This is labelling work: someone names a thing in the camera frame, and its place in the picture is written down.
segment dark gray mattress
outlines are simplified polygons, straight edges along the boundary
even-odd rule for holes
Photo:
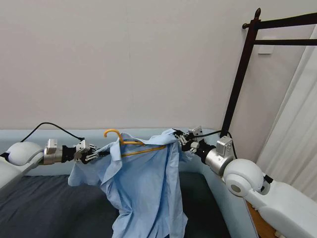
[[[0,196],[0,238],[110,238],[118,211],[98,187],[70,187],[67,178],[24,177]],[[204,176],[180,173],[180,184],[185,237],[230,237]]]

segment white curtain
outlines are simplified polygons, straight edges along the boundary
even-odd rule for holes
[[[311,38],[317,38],[317,27]],[[303,53],[257,164],[275,180],[288,183],[317,201],[315,47],[306,47]]]

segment wall switch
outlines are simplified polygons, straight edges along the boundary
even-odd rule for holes
[[[275,40],[276,37],[263,37],[261,40]],[[259,55],[271,55],[273,53],[274,46],[260,45],[258,54]]]

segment bed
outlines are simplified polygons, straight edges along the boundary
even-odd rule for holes
[[[147,139],[164,129],[122,131]],[[0,130],[0,151],[5,151],[27,132]],[[104,139],[103,130],[72,132],[84,136],[98,147],[115,140],[114,135]],[[59,145],[76,143],[58,130],[39,130],[29,141],[44,146],[49,138],[57,138]],[[217,136],[208,140],[215,144]],[[72,166],[72,162],[38,166],[9,193],[0,194],[0,237],[111,237],[111,226],[118,211],[98,187],[68,186],[67,178]],[[186,238],[258,237],[245,200],[233,196],[198,157],[189,163],[181,163],[179,170],[183,209],[188,217]]]

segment wooden floor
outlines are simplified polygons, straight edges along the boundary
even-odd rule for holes
[[[259,236],[261,238],[276,238],[274,235],[275,229],[262,219],[259,213],[253,209],[249,202],[247,202],[247,204]]]

